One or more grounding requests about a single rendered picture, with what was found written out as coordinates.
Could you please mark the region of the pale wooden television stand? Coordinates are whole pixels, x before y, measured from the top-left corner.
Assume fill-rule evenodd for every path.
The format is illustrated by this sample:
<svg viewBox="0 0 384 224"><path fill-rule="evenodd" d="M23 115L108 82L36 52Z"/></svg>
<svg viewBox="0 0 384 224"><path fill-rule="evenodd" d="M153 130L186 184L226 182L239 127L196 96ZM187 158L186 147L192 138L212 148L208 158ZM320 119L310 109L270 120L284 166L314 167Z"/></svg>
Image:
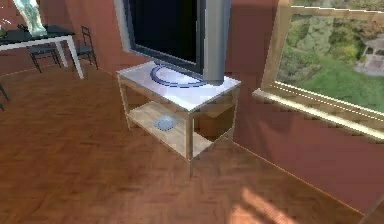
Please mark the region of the pale wooden television stand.
<svg viewBox="0 0 384 224"><path fill-rule="evenodd" d="M129 128L138 126L192 165L201 153L222 139L232 140L241 82L229 77L220 86L170 87L155 82L156 71L166 81L187 84L190 77L147 62L117 72ZM153 122L170 116L176 125L161 131Z"/></svg>

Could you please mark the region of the small grey round dish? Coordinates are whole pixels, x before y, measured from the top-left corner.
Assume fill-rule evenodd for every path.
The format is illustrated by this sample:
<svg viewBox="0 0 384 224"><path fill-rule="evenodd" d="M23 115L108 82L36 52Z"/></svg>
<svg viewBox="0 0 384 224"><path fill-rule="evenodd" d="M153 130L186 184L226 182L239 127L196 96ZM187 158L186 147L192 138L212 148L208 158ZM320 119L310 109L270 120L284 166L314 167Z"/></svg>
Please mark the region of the small grey round dish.
<svg viewBox="0 0 384 224"><path fill-rule="evenodd" d="M154 121L153 125L161 131L168 131L176 125L176 121L170 116L163 116Z"/></svg>

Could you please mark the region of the grey flat television set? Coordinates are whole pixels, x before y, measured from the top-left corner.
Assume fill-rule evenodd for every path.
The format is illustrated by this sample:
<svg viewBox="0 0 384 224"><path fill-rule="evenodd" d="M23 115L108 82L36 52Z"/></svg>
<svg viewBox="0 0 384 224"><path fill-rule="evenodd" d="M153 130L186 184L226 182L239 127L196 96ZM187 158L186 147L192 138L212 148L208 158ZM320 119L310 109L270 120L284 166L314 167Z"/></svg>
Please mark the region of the grey flat television set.
<svg viewBox="0 0 384 224"><path fill-rule="evenodd" d="M114 0L122 47L154 61L153 81L224 83L231 0Z"/></svg>

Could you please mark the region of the wooden framed window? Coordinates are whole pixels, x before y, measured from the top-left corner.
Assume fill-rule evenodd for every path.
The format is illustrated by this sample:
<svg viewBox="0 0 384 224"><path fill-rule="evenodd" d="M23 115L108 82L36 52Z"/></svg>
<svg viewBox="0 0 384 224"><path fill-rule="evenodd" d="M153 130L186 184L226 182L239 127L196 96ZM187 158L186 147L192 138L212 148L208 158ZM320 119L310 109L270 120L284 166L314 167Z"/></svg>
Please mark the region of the wooden framed window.
<svg viewBox="0 0 384 224"><path fill-rule="evenodd" d="M278 0L254 94L384 144L384 0Z"/></svg>

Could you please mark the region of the black top white leg table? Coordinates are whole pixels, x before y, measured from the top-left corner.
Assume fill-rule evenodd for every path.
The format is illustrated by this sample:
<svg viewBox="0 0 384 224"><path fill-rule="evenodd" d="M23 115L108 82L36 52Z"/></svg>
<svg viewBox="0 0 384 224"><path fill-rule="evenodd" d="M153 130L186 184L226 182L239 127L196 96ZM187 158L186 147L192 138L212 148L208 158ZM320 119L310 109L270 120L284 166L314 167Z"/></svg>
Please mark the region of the black top white leg table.
<svg viewBox="0 0 384 224"><path fill-rule="evenodd" d="M33 37L29 32L24 32L19 29L9 30L7 32L7 36L0 39L0 51L54 43L59 52L63 65L67 67L68 63L61 46L61 42L65 41L68 45L75 68L78 72L78 76L83 79L84 74L77 56L77 51L73 39L75 33L57 25L49 25L46 30L46 35L36 37Z"/></svg>

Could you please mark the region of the pale green statue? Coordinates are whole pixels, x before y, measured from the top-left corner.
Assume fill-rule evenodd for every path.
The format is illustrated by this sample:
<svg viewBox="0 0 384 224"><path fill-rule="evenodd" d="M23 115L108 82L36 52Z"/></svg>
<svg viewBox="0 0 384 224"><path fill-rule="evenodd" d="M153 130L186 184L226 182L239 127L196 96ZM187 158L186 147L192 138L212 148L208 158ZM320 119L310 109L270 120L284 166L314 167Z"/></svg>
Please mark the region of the pale green statue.
<svg viewBox="0 0 384 224"><path fill-rule="evenodd" d="M47 34L39 12L37 0L13 0L17 10L23 17L28 32L33 36L44 36Z"/></svg>

